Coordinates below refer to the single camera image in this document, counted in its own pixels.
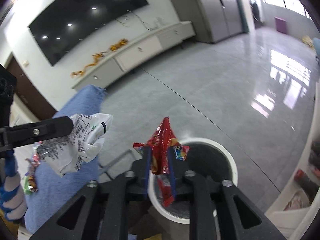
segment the wooden door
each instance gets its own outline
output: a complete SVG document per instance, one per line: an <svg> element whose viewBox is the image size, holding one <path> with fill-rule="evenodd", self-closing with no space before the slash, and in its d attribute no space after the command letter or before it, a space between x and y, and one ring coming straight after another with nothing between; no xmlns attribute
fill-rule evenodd
<svg viewBox="0 0 320 240"><path fill-rule="evenodd" d="M39 120L49 119L57 112L34 87L14 57L7 70L17 78L16 95Z"/></svg>

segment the white tv cabinet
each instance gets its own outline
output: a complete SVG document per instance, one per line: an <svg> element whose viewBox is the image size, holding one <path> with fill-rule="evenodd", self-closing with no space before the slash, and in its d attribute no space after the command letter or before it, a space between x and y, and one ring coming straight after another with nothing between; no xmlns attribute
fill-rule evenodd
<svg viewBox="0 0 320 240"><path fill-rule="evenodd" d="M164 25L144 33L119 50L109 52L78 78L72 88L80 90L88 84L105 88L143 62L195 35L190 21Z"/></svg>

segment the white wall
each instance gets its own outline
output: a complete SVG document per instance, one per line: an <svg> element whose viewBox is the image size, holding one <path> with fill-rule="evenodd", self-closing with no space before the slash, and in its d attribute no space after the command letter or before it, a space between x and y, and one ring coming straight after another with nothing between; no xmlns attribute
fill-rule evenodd
<svg viewBox="0 0 320 240"><path fill-rule="evenodd" d="M0 30L0 64L2 66L5 66L10 54L11 48L5 39L4 32Z"/></svg>
<svg viewBox="0 0 320 240"><path fill-rule="evenodd" d="M287 21L288 34L290 36L294 36L298 39L302 39L302 37L306 35L310 38L320 38L320 34L315 24L307 17L287 8L272 4L263 3L263 8L266 26L275 29L275 17L279 17Z"/></svg>
<svg viewBox="0 0 320 240"><path fill-rule="evenodd" d="M39 122L39 119L26 107L21 99L15 94L10 110L10 125L16 119L19 119L15 125L24 124L27 122Z"/></svg>
<svg viewBox="0 0 320 240"><path fill-rule="evenodd" d="M63 57L54 67L32 38L28 25L54 0L18 0L12 10L14 15L5 27L5 35L18 63L25 60L30 65L23 68L28 78L39 92L59 110L74 94L71 89L75 79L70 73L81 70L92 62L92 54L107 50L110 45L121 38L129 40L147 32L141 22L134 16L122 26L113 21L91 34ZM147 23L155 26L157 17L163 23L178 22L178 16L170 0L148 0L149 5L135 12Z"/></svg>
<svg viewBox="0 0 320 240"><path fill-rule="evenodd" d="M241 0L241 3L242 3L241 7L242 7L243 11L241 12L241 9L239 8L240 13L244 14L245 23L248 26L248 31L252 33L255 31L255 27L254 27L253 15L252 15L249 0Z"/></svg>

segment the flat screen tv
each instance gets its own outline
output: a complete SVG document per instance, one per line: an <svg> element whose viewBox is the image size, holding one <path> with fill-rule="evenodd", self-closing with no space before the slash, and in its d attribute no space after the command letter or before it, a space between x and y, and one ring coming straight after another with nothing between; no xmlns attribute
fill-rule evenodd
<svg viewBox="0 0 320 240"><path fill-rule="evenodd" d="M53 66L95 30L147 4L147 0L55 0L29 28Z"/></svg>

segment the blue and white glove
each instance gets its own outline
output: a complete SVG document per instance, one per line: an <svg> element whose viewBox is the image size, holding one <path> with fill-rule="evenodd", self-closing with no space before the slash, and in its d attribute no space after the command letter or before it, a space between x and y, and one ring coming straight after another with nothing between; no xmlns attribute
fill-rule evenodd
<svg viewBox="0 0 320 240"><path fill-rule="evenodd" d="M0 208L8 221L21 219L27 211L27 204L20 185L20 174L14 151L7 151L5 158L5 179L0 186Z"/></svg>

